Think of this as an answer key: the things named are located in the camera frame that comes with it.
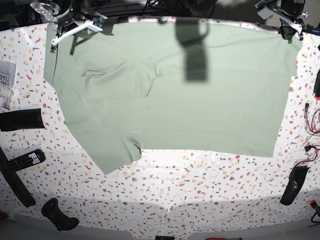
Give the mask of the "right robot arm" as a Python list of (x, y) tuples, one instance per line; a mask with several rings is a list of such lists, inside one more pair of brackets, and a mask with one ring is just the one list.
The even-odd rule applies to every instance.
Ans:
[(101, 32), (107, 19), (95, 11), (88, 0), (35, 0), (30, 7), (53, 23), (56, 34), (51, 40), (52, 53), (59, 43), (85, 29)]

